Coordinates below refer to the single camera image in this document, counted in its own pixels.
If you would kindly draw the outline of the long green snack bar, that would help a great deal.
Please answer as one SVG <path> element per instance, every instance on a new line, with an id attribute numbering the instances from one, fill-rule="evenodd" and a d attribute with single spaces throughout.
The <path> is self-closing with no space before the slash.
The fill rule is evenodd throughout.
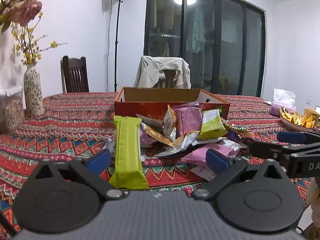
<path id="1" fill-rule="evenodd" d="M 140 159 L 140 118 L 114 116 L 116 127 L 115 171 L 109 183 L 118 189 L 147 190 Z"/>

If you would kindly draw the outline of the colourful candy bag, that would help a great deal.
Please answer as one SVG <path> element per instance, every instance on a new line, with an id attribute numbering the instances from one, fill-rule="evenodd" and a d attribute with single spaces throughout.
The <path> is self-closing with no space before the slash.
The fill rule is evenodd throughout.
<path id="1" fill-rule="evenodd" d="M 235 132 L 241 138 L 253 138 L 254 137 L 253 132 L 251 132 L 249 129 L 247 129 L 243 126 L 231 124 L 230 122 L 227 122 L 227 121 L 223 121 L 223 125 L 227 130 Z"/>

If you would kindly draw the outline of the green white snack packet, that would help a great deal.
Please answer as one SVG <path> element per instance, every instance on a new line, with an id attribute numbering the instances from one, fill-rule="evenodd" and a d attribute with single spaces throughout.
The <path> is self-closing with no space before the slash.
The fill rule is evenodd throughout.
<path id="1" fill-rule="evenodd" d="M 201 130 L 198 135 L 200 140 L 220 138 L 227 133 L 218 109 L 203 112 Z"/>

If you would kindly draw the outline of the pink purple snack packet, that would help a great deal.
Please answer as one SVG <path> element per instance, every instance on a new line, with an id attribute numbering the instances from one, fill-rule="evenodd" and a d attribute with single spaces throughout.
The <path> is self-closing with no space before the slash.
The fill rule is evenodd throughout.
<path id="1" fill-rule="evenodd" d="M 202 106 L 191 102 L 173 107 L 176 113 L 177 135 L 180 137 L 191 131 L 199 131 L 202 125 Z"/>

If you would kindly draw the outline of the orange cracker snack packet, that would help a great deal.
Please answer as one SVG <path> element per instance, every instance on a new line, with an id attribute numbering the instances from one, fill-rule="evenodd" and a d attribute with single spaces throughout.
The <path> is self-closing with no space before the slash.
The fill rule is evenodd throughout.
<path id="1" fill-rule="evenodd" d="M 170 105 L 163 119 L 163 134 L 171 142 L 176 140 L 176 113 Z"/>

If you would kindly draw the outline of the bowl of yellow chips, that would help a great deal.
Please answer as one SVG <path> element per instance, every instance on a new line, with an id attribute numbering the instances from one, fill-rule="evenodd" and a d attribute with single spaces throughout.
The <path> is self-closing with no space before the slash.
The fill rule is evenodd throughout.
<path id="1" fill-rule="evenodd" d="M 312 117 L 307 118 L 305 114 L 301 115 L 297 111 L 289 113 L 285 107 L 279 110 L 282 123 L 295 132 L 310 132 L 317 127 Z"/>

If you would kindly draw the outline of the purple tissue pack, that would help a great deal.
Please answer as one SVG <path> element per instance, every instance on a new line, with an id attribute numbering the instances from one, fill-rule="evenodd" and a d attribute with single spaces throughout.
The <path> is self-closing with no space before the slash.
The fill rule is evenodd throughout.
<path id="1" fill-rule="evenodd" d="M 292 91 L 275 88 L 273 91 L 273 101 L 271 103 L 270 114 L 274 116 L 280 116 L 279 110 L 283 107 L 289 113 L 296 111 L 296 95 Z"/>

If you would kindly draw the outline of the red patterned tablecloth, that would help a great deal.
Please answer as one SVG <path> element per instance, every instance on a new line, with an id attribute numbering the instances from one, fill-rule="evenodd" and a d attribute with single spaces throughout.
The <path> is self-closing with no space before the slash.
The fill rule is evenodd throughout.
<path id="1" fill-rule="evenodd" d="M 1 225 L 2 239 L 20 227 L 12 203 L 23 183 L 42 159 L 71 160 L 91 157 L 115 133 L 113 121 L 116 93 L 68 93 L 44 99 L 45 113 L 26 118 L 14 134 L 1 134 Z M 228 123 L 240 125 L 255 140 L 276 143 L 276 134 L 287 130 L 280 118 L 269 114 L 263 99 L 253 96 L 221 95 L 230 103 Z M 143 171 L 152 190 L 184 190 L 188 194 L 204 183 L 191 172 L 192 166 L 179 157 L 157 159 L 147 152 Z"/>

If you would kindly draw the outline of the orange cardboard snack box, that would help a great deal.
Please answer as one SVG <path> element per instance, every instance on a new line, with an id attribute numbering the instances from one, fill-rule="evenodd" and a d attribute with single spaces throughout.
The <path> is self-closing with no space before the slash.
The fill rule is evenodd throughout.
<path id="1" fill-rule="evenodd" d="M 122 88 L 114 102 L 115 115 L 137 114 L 152 119 L 163 119 L 167 106 L 178 106 L 199 102 L 204 111 L 218 109 L 220 116 L 227 119 L 230 103 L 203 89 L 174 88 Z"/>

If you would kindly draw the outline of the floral ceramic vase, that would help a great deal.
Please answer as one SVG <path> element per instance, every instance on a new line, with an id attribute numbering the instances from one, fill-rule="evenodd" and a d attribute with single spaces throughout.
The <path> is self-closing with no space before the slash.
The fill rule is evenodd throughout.
<path id="1" fill-rule="evenodd" d="M 27 64 L 27 70 L 23 77 L 23 89 L 26 110 L 30 116 L 40 116 L 44 114 L 43 97 L 41 89 L 40 74 L 36 69 L 36 64 Z"/>

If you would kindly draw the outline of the chair with beige jacket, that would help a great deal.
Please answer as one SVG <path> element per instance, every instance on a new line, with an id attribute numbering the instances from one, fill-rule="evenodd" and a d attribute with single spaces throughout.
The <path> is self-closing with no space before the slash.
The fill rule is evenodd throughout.
<path id="1" fill-rule="evenodd" d="M 164 78 L 159 79 L 158 88 L 184 88 L 183 75 L 179 70 L 164 70 Z"/>

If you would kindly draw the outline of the dark wooden chair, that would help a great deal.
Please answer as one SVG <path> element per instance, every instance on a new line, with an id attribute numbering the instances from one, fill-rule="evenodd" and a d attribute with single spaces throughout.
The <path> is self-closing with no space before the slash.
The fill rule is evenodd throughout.
<path id="1" fill-rule="evenodd" d="M 70 58 L 64 56 L 61 60 L 67 93 L 88 93 L 88 76 L 86 58 Z"/>

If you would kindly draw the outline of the clear jar with white lid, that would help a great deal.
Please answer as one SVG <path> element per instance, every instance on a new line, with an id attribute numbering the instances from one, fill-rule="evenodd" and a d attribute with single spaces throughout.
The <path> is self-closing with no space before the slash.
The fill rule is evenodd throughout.
<path id="1" fill-rule="evenodd" d="M 21 85 L 1 89 L 1 134 L 14 133 L 24 123 Z"/>

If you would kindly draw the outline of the beige jacket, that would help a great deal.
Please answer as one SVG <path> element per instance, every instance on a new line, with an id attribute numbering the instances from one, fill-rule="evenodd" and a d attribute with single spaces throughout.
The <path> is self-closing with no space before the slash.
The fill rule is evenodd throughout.
<path id="1" fill-rule="evenodd" d="M 165 70 L 175 72 L 174 88 L 191 89 L 189 64 L 181 57 L 142 56 L 135 79 L 135 88 L 153 88 L 165 80 Z"/>

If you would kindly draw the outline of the black framed glass door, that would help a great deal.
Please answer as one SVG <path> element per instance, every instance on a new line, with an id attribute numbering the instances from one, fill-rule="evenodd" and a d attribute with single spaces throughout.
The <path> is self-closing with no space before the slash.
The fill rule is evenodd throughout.
<path id="1" fill-rule="evenodd" d="M 260 96 L 265 14 L 241 0 L 146 0 L 144 54 L 181 57 L 193 88 Z"/>

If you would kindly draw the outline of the yellow flower branches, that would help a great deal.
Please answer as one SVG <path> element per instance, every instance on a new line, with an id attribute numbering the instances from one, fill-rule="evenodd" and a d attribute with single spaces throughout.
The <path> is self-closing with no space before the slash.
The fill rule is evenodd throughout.
<path id="1" fill-rule="evenodd" d="M 50 49 L 57 48 L 59 46 L 66 45 L 65 43 L 58 43 L 56 41 L 50 42 L 50 45 L 46 48 L 40 48 L 39 42 L 47 35 L 41 35 L 39 37 L 34 36 L 35 29 L 40 23 L 43 16 L 43 12 L 37 14 L 36 24 L 28 27 L 22 27 L 19 24 L 11 25 L 11 32 L 15 40 L 15 53 L 17 56 L 21 56 L 21 63 L 26 66 L 28 64 L 36 64 L 41 59 L 41 53 Z"/>

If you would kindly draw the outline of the studio light on stand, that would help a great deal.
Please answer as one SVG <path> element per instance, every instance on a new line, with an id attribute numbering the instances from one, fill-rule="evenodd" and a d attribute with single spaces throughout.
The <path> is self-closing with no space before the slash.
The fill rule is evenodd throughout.
<path id="1" fill-rule="evenodd" d="M 120 7 L 123 0 L 115 0 L 117 2 L 117 16 L 116 16 L 116 33 L 114 43 L 114 91 L 117 91 L 117 70 L 118 70 L 118 36 L 119 36 L 119 18 L 120 18 Z"/>

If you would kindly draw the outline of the pink artificial flowers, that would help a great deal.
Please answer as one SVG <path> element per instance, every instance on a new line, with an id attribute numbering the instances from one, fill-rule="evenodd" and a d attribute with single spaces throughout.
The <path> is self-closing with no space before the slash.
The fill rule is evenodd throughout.
<path id="1" fill-rule="evenodd" d="M 41 11 L 40 0 L 1 0 L 1 33 L 12 24 L 26 27 L 35 17 L 41 16 Z"/>

